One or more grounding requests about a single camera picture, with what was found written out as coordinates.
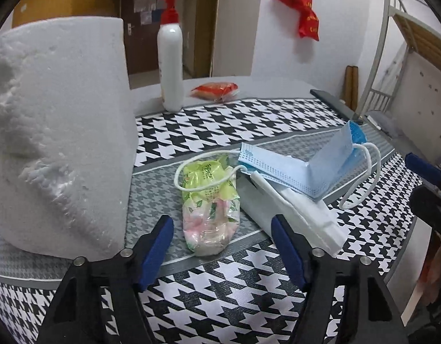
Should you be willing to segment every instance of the screw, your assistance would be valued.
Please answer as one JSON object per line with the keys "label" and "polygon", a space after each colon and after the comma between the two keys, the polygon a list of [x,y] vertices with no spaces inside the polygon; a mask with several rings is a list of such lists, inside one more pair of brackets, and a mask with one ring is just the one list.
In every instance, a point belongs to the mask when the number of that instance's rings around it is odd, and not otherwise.
{"label": "screw", "polygon": [[367,257],[367,256],[362,256],[360,260],[361,260],[361,263],[364,265],[370,265],[372,263],[372,260],[370,259],[370,257]]}
{"label": "screw", "polygon": [[86,261],[86,259],[83,256],[77,257],[74,260],[74,265],[75,266],[81,266],[81,265],[83,265],[85,263],[85,261]]}
{"label": "screw", "polygon": [[120,251],[121,257],[130,257],[133,254],[133,250],[131,248],[124,248]]}
{"label": "screw", "polygon": [[311,250],[311,253],[313,254],[313,256],[316,256],[316,257],[323,257],[325,255],[324,250],[320,249],[320,248],[313,248]]}

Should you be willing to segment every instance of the wooden stick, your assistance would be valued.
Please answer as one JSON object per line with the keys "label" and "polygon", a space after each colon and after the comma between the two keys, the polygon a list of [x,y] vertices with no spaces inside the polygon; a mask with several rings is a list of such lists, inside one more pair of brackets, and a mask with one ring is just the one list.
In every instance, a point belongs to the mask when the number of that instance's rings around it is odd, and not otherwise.
{"label": "wooden stick", "polygon": [[348,107],[351,107],[351,99],[353,97],[353,66],[347,66],[345,72],[345,94],[343,99]]}
{"label": "wooden stick", "polygon": [[351,97],[351,109],[356,111],[358,108],[359,92],[359,67],[353,67],[353,95]]}

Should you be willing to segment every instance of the black and white houndstooth pattern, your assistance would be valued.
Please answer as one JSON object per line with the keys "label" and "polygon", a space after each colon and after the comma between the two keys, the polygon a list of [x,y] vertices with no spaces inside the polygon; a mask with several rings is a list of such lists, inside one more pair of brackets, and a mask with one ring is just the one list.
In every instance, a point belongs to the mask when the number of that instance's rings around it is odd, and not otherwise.
{"label": "black and white houndstooth pattern", "polygon": [[135,166],[216,146],[344,125],[317,99],[247,99],[136,118]]}
{"label": "black and white houndstooth pattern", "polygon": [[[382,178],[358,207],[340,211],[350,228],[340,258],[367,255],[380,272],[389,270],[412,223],[409,195],[421,182],[400,155],[385,163]],[[354,195],[361,195],[373,177]],[[33,343],[54,291],[0,284],[0,317],[19,343]],[[157,339],[163,343],[283,343],[290,335],[304,295],[293,286],[271,240],[197,268],[159,278],[141,295]],[[119,343],[108,291],[103,316],[111,343]],[[343,287],[335,291],[327,335],[340,322]]]}

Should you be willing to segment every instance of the floor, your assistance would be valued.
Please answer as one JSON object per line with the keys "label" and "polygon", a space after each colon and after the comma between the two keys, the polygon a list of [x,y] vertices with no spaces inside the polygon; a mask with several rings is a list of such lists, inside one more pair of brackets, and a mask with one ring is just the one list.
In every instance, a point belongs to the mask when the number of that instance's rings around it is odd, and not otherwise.
{"label": "floor", "polygon": [[[183,79],[191,79],[190,74],[184,70]],[[129,88],[136,89],[147,87],[148,85],[154,85],[160,83],[159,70],[141,72],[139,74],[129,75]]]}

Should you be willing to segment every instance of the white plastic bottle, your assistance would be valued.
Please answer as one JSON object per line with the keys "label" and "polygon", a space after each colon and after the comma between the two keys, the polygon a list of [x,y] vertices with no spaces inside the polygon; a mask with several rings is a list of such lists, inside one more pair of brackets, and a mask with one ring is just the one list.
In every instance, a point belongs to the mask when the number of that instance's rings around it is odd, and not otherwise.
{"label": "white plastic bottle", "polygon": [[163,107],[170,112],[178,112],[184,105],[182,83],[182,30],[175,0],[165,0],[166,10],[161,17],[158,32],[158,67],[162,88]]}

